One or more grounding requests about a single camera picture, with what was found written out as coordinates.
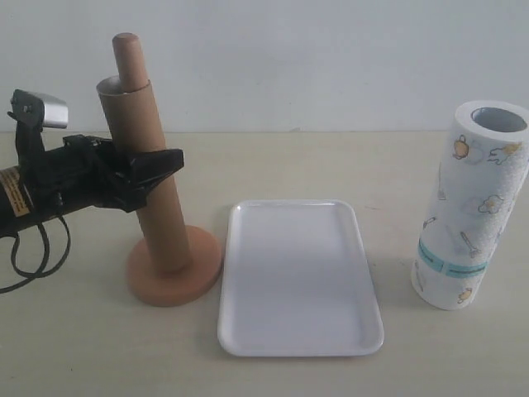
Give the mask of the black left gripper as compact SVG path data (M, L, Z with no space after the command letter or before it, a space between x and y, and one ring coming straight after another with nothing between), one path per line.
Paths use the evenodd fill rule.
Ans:
M112 139L72 135L50 151L24 158L24 185L37 213L72 213L86 207L130 213L147 205L162 182L184 167L181 149L118 152Z

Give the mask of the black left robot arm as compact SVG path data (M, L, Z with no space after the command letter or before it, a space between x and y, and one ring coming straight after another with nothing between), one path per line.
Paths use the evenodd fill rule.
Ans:
M112 140L72 135L1 172L1 234L17 232L87 207L134 212L181 170L181 149L121 153Z

